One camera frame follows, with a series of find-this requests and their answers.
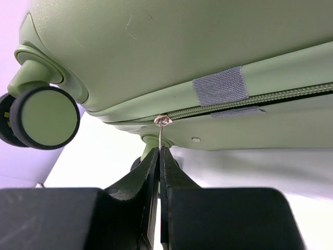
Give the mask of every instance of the metal zipper pull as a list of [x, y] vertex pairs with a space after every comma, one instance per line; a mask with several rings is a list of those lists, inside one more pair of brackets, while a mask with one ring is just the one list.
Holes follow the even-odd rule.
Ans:
[[160, 134], [159, 134], [159, 149], [161, 151], [162, 149], [162, 133], [163, 133], [163, 127], [169, 125], [172, 123], [172, 120], [169, 116], [167, 115], [158, 115], [155, 119], [154, 119], [154, 123], [156, 124], [156, 126], [160, 127]]

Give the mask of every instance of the suitcase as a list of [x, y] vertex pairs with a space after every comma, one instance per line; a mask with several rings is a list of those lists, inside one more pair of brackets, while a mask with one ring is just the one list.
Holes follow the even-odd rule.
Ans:
[[158, 145], [332, 147], [333, 2], [33, 0], [1, 139], [55, 149], [78, 108]]

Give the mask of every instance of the zipper slider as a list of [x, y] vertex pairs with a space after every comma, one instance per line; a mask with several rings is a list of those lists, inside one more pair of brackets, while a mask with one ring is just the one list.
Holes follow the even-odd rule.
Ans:
[[163, 127], [169, 125], [172, 123], [172, 120], [169, 116], [167, 115], [158, 115], [155, 119], [154, 119], [154, 123], [156, 124], [156, 126], [160, 127], [160, 134], [159, 134], [159, 149], [161, 151], [162, 149], [162, 133], [163, 133]]

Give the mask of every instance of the zipper teeth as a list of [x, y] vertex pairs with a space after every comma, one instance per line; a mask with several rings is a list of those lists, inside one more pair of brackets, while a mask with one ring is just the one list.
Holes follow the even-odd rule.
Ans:
[[[189, 116], [200, 115], [200, 114], [215, 112], [215, 111], [222, 111], [223, 109], [242, 107], [242, 106], [246, 106], [246, 105], [259, 104], [259, 103], [269, 102], [269, 101], [276, 101], [276, 100], [280, 100], [280, 99], [297, 97], [297, 96], [302, 96], [302, 95], [317, 94], [317, 93], [322, 93], [322, 92], [327, 92], [327, 91], [332, 91], [332, 90], [333, 90], [333, 83], [325, 83], [325, 84], [320, 84], [320, 85], [316, 85], [316, 86], [301, 87], [301, 88], [293, 89], [293, 90], [285, 90], [285, 91], [274, 92], [274, 93], [269, 93], [269, 94], [256, 95], [256, 96], [249, 97], [248, 99], [240, 100], [240, 101], [236, 101], [236, 102], [232, 102], [232, 103], [216, 104], [216, 105], [211, 105], [211, 106], [206, 106], [206, 107], [197, 106], [197, 107], [193, 107], [193, 108], [186, 108], [186, 109], [182, 109], [182, 110], [178, 110], [178, 111], [169, 112], [169, 113], [167, 113], [167, 115], [172, 120], [178, 120], [178, 119], [186, 118]], [[149, 125], [149, 124], [153, 124], [153, 120], [157, 116], [158, 115], [149, 116], [149, 117], [145, 117], [145, 118], [141, 118], [141, 119], [136, 119], [133, 121], [111, 122], [110, 124]]]

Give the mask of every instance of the gray woven tape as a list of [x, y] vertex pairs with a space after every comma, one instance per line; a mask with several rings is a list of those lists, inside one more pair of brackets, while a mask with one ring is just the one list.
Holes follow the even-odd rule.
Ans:
[[193, 80], [201, 106], [223, 104], [247, 99], [241, 66]]
[[227, 118], [234, 116], [248, 116], [260, 113], [266, 113], [266, 111], [260, 109], [258, 106], [253, 106], [253, 107], [236, 108], [222, 112], [216, 112], [212, 113], [211, 116], [213, 118]]

